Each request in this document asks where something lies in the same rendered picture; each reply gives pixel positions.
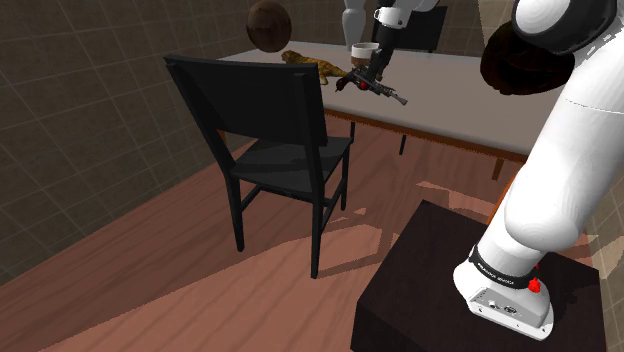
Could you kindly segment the dark robot stand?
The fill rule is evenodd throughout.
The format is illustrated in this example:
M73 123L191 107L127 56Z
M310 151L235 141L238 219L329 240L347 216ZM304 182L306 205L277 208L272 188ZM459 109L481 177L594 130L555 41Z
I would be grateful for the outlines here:
M454 268L484 224L422 201L357 302L354 352L607 352L599 273L556 253L539 263L554 328L543 341L471 313Z

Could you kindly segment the large dark brown round object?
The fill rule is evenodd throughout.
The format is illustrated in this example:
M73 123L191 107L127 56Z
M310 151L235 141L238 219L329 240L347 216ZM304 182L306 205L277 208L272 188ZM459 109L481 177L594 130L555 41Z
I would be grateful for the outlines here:
M508 21L489 38L480 72L502 95L532 95L564 85L574 67L573 54L555 55L523 41Z

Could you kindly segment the black toy gun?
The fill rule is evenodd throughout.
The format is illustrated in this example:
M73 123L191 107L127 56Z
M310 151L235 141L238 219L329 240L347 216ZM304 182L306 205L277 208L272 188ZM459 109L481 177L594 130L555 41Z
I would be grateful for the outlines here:
M342 91L348 83L353 83L362 91L371 91L376 95L384 95L386 97L394 98L402 105L406 105L408 103L406 99L398 96L393 88L385 86L375 79L369 78L366 75L366 67L353 68L344 77L340 78L336 82L336 90Z

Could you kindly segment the small dark brown round object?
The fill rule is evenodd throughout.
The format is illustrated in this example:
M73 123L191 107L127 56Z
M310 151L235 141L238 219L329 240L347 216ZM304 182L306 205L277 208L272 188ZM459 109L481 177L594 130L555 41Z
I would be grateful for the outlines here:
M275 53L290 41L292 22L282 5L274 0L260 0L249 10L246 30L257 49Z

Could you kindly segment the black wooden chair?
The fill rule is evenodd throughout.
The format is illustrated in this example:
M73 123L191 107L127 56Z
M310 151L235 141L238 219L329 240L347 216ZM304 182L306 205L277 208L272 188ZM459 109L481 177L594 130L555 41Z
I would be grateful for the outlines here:
M331 137L315 64L164 58L180 95L219 165L236 246L243 211L261 192L312 206L311 275L322 233L346 207L350 137Z

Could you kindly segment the white and brown cup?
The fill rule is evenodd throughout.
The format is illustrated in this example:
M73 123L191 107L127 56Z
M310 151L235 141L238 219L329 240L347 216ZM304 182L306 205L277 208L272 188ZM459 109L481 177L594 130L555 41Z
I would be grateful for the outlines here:
M379 49L376 42L361 42L351 46L350 57L351 63L355 68L367 67L373 54Z

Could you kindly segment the white vase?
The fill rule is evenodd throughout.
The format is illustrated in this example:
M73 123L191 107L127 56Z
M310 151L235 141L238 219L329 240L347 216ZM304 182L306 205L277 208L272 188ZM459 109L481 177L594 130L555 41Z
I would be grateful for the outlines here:
M347 50L361 40L366 25L366 0L343 0L342 28Z

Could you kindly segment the grey top wooden table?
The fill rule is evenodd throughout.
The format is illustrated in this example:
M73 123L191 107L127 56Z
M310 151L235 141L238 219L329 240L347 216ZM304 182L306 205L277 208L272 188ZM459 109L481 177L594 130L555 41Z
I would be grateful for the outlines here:
M506 161L527 160L560 94L502 95L482 80L476 57L400 50L383 82L407 102L352 84L336 91L329 83L322 88L326 113L492 156L497 170Z

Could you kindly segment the yellow brown dinosaur figure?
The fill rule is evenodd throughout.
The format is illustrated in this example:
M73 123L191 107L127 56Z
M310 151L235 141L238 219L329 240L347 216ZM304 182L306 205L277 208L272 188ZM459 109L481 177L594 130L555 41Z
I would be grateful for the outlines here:
M346 72L328 61L310 58L292 50L281 53L281 59L287 64L316 64L319 72L321 85L328 84L328 77L344 77Z

